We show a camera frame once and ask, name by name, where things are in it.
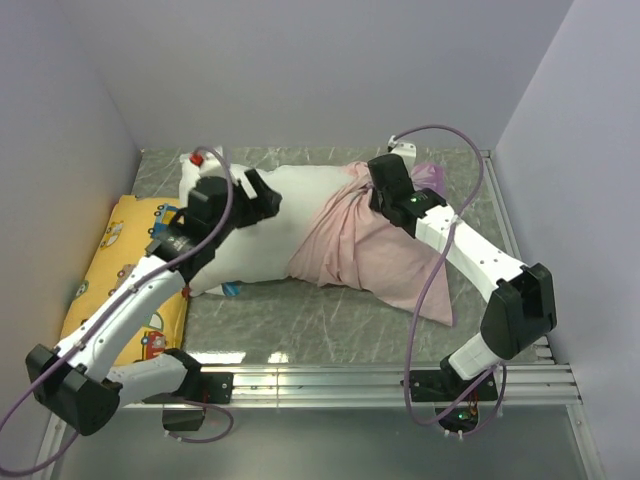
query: red button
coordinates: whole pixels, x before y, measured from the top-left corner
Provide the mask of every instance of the red button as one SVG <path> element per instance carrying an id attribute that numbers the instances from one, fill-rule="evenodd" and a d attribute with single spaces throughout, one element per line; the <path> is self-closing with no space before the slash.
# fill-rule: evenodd
<path id="1" fill-rule="evenodd" d="M 204 158 L 199 153 L 192 153 L 189 160 L 191 160 L 191 163 L 193 163 L 197 167 L 204 163 Z"/>

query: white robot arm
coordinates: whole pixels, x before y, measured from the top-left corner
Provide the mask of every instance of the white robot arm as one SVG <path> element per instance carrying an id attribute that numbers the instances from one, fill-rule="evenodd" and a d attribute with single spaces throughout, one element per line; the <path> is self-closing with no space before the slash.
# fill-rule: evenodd
<path id="1" fill-rule="evenodd" d="M 81 435 L 91 435 L 118 408 L 129 403 L 163 393 L 194 397 L 197 401 L 202 400 L 203 393 L 208 396 L 201 365 L 179 349 L 168 349 L 155 358 L 125 367 L 113 367 L 113 363 L 143 326 L 144 319 L 181 291 L 215 257 L 216 249 L 233 229 L 254 225 L 278 213 L 282 197 L 255 170 L 245 172 L 245 177 L 255 197 L 249 198 L 240 182 L 231 183 L 233 204 L 223 227 L 218 224 L 228 198 L 227 182 L 220 177 L 203 177 L 191 190 L 188 207 L 178 211 L 167 229 L 155 237 L 147 247 L 147 255 L 107 302 L 54 349 L 37 345 L 29 353 L 26 364 L 32 382 L 52 365 L 60 365 L 34 390 L 38 402 Z M 219 228 L 219 233 L 203 246 L 203 239 L 214 228 Z M 184 261 L 140 283 L 151 272 L 170 262 L 173 265 L 178 258 Z M 127 291 L 134 295 L 122 300 Z M 83 340 L 94 328 L 97 330 L 93 335 Z"/>
<path id="2" fill-rule="evenodd" d="M 435 192 L 414 191 L 407 168 L 415 161 L 415 147 L 402 143 L 389 154 L 369 162 L 374 184 L 371 208 L 408 234 L 442 252 L 449 230 L 456 235 L 449 260 L 481 292 L 488 306 L 480 333 L 441 362 L 444 392 L 459 393 L 472 379 L 501 360 L 508 360 L 556 325 L 551 275 L 541 265 L 527 267 L 511 258 L 457 218 L 454 210 Z M 189 397 L 202 395 L 201 365 L 178 349 L 126 367 L 112 367 L 118 354 L 156 309 L 188 284 L 215 255 L 215 249 L 234 228 L 253 225 L 278 212 L 280 195 L 258 176 L 245 176 L 256 192 L 249 199 L 242 186 L 234 185 L 233 213 L 225 228 L 207 248 L 179 267 L 165 270 L 129 297 L 108 317 L 88 343 L 86 332 L 125 290 L 159 266 L 184 254 L 206 237 L 218 223 L 224 206 L 226 184 L 205 177 L 190 194 L 189 207 L 181 210 L 169 228 L 147 248 L 127 280 L 77 331 L 55 349 L 35 347 L 27 357 L 31 381 L 74 347 L 80 351 L 34 391 L 36 399 L 82 435 L 102 428 L 115 411 L 161 393 Z"/>
<path id="3" fill-rule="evenodd" d="M 487 302 L 480 332 L 440 364 L 442 383 L 451 388 L 448 393 L 455 398 L 472 379 L 512 359 L 555 328 L 551 274 L 544 266 L 529 267 L 491 244 L 436 192 L 416 192 L 407 171 L 415 160 L 411 144 L 396 142 L 389 150 L 369 161 L 374 185 L 371 208 L 440 253 L 455 224 L 446 258 Z"/>

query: white wall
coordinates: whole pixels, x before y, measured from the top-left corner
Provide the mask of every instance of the white wall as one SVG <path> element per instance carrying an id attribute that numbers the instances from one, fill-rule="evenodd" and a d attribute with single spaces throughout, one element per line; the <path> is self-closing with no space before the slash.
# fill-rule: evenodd
<path id="1" fill-rule="evenodd" d="M 640 3 L 576 0 L 497 147 L 526 260 L 555 275 L 571 361 L 608 478 L 637 479 Z"/>
<path id="2" fill-rule="evenodd" d="M 442 122 L 493 148 L 571 3 L 60 1 L 144 147 L 371 145 Z"/>
<path id="3" fill-rule="evenodd" d="M 28 386 L 26 354 L 54 345 L 136 147 L 54 0 L 0 2 L 0 413 Z M 2 432 L 0 462 L 33 466 L 48 412 Z"/>

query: pink cloth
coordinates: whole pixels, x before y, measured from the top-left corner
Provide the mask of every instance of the pink cloth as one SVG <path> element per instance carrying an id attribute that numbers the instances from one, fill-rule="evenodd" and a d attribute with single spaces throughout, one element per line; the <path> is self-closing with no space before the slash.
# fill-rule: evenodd
<path id="1" fill-rule="evenodd" d="M 391 306 L 413 311 L 438 253 L 369 208 L 371 177 L 366 163 L 345 169 L 354 180 L 316 214 L 309 235 L 289 262 L 289 274 L 318 286 L 368 290 Z M 452 325 L 444 268 L 436 275 L 420 315 Z"/>

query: gray marble floor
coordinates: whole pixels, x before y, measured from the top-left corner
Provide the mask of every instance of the gray marble floor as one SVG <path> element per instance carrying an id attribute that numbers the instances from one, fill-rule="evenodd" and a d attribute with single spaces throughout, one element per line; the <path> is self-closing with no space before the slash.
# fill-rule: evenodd
<path id="1" fill-rule="evenodd" d="M 236 148 L 232 161 L 262 169 L 278 165 L 343 165 L 367 161 L 377 148 Z M 147 150 L 133 194 L 178 195 L 180 150 Z M 471 190 L 477 164 L 466 150 L 418 150 L 418 162 L 445 168 L 449 202 L 460 205 Z M 464 215 L 472 227 L 504 248 L 486 185 Z M 457 327 L 421 321 L 414 359 L 439 361 L 472 337 L 485 303 L 471 283 L 447 265 Z M 234 298 L 202 295 L 189 305 L 184 349 L 207 363 L 297 364 L 376 362 L 404 359 L 410 314 L 387 306 L 368 292 L 318 288 L 300 281 L 243 285 Z M 533 349 L 517 361 L 536 360 Z"/>

